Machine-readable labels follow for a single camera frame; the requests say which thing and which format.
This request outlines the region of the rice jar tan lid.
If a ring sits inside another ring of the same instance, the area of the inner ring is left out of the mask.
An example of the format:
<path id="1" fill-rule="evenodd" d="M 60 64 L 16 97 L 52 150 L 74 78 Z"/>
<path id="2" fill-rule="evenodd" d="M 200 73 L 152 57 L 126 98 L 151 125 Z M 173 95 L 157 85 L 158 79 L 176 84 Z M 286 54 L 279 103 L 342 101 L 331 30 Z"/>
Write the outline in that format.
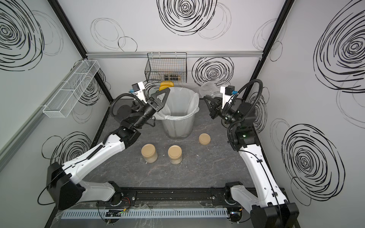
<path id="1" fill-rule="evenodd" d="M 168 157 L 172 164 L 180 164 L 182 162 L 182 149 L 178 145 L 173 145 L 168 149 Z"/>
<path id="2" fill-rule="evenodd" d="M 158 159 L 158 154 L 153 144 L 144 145 L 141 149 L 141 154 L 147 163 L 153 163 Z"/>

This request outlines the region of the glass rice jar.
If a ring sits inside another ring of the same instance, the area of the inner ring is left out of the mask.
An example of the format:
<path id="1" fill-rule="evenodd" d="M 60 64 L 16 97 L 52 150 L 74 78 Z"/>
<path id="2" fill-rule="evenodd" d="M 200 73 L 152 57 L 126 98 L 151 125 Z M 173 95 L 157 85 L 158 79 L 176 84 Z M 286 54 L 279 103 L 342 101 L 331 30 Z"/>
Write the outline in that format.
<path id="1" fill-rule="evenodd" d="M 201 97 L 209 96 L 211 98 L 222 98 L 220 88 L 217 87 L 214 82 L 204 83 L 199 89 L 199 94 Z"/>

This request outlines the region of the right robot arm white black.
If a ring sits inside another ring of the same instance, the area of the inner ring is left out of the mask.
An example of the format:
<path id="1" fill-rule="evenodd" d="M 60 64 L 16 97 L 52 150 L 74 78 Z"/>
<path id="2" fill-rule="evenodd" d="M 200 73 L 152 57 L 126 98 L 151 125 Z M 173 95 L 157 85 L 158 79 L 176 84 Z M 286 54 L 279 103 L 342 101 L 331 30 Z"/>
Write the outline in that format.
<path id="1" fill-rule="evenodd" d="M 299 210 L 278 187 L 266 163 L 253 124 L 255 106 L 241 103 L 233 110 L 231 103 L 224 104 L 220 97 L 205 96 L 203 99 L 211 118 L 221 117 L 227 126 L 228 143 L 245 162 L 256 190 L 253 194 L 240 183 L 227 183 L 226 200 L 239 203 L 250 214 L 249 220 L 255 228 L 294 227 Z"/>

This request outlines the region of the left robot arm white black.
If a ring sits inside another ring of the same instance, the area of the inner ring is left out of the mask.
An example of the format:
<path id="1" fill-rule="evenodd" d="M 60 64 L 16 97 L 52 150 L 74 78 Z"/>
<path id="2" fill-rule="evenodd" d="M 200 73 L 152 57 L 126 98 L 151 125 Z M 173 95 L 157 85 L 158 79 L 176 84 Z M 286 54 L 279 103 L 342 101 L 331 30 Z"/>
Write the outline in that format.
<path id="1" fill-rule="evenodd" d="M 58 210 L 88 201 L 106 202 L 111 206 L 122 203 L 122 190 L 114 181 L 95 183 L 83 178 L 110 157 L 133 145 L 140 136 L 139 129 L 164 108 L 169 93 L 169 88 L 157 91 L 146 101 L 131 93 L 119 95 L 110 106 L 110 114 L 119 122 L 119 127 L 75 159 L 63 164 L 54 162 L 48 167 L 45 189 Z"/>

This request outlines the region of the yellow toast slice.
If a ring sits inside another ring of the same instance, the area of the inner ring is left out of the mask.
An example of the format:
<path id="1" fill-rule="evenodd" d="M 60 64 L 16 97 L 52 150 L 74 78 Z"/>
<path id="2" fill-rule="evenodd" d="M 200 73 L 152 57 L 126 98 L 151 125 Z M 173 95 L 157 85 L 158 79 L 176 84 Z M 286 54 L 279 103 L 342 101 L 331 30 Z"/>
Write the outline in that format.
<path id="1" fill-rule="evenodd" d="M 172 81 L 163 81 L 160 86 L 174 86 L 174 83 Z"/>
<path id="2" fill-rule="evenodd" d="M 173 84 L 163 84 L 163 83 L 161 83 L 160 87 L 159 87 L 159 91 L 162 91 L 162 90 L 164 90 L 166 88 L 170 88 L 170 87 L 174 87 L 174 85 Z"/>

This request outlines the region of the white plastic bin liner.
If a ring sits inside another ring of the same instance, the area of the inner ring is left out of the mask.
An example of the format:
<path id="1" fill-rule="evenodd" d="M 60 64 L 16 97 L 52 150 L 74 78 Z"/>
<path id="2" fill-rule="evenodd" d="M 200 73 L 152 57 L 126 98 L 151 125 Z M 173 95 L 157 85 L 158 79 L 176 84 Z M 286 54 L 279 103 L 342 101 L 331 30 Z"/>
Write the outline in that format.
<path id="1" fill-rule="evenodd" d="M 164 108 L 156 112 L 157 120 L 184 120 L 199 112 L 199 95 L 188 88 L 170 87 Z"/>

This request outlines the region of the dark bottle in basket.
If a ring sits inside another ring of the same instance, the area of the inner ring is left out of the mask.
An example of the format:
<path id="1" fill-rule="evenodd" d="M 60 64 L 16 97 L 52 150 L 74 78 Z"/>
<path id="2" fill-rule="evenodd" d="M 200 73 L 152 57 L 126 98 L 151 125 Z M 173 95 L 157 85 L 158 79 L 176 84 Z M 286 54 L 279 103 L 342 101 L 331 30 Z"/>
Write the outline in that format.
<path id="1" fill-rule="evenodd" d="M 172 74 L 167 75 L 166 74 L 163 76 L 164 81 L 180 82 L 181 79 L 182 79 L 182 77 L 180 75 L 172 75 Z"/>

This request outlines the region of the metal mesh trash bin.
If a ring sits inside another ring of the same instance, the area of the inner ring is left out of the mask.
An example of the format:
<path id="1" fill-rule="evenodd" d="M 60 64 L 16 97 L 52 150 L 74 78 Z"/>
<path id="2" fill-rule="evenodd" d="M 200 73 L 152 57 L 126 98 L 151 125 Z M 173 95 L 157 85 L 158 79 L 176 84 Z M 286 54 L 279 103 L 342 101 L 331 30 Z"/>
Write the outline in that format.
<path id="1" fill-rule="evenodd" d="M 166 135 L 174 140 L 187 138 L 193 131 L 195 114 L 186 116 L 172 116 L 162 121 Z"/>

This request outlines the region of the aluminium wall rail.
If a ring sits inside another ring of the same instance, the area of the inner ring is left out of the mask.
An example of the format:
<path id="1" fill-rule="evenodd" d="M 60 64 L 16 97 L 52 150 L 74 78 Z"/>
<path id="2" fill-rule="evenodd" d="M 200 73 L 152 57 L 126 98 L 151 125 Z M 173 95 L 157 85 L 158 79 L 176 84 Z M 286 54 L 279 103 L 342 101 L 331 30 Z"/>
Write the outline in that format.
<path id="1" fill-rule="evenodd" d="M 88 52 L 89 59 L 141 59 L 141 58 L 261 58 L 262 51 L 156 51 L 156 52 Z"/>

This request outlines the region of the white mesh wall shelf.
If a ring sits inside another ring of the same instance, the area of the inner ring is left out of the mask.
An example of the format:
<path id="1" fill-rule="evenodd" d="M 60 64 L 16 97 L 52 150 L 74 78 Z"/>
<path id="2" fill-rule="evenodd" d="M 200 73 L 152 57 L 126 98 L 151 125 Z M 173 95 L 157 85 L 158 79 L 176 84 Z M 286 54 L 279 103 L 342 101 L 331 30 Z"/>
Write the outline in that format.
<path id="1" fill-rule="evenodd" d="M 70 72 L 60 89 L 46 104 L 43 114 L 49 118 L 66 118 L 76 104 L 94 105 L 100 98 L 100 87 L 95 80 L 100 65 L 96 60 L 83 60 Z"/>

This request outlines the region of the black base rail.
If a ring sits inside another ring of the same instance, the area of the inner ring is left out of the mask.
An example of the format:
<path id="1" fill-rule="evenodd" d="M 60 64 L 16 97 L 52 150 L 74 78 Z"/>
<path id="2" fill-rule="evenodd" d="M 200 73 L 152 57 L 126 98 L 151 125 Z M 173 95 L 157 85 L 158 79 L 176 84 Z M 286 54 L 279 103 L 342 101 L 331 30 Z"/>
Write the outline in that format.
<path id="1" fill-rule="evenodd" d="M 224 187 L 210 188 L 137 188 L 123 187 L 123 200 L 115 206 L 120 209 L 128 206 L 138 206 L 143 202 L 178 202 L 193 201 L 208 203 L 214 206 L 233 204 L 230 187 L 242 186 L 241 182 L 229 182 Z"/>

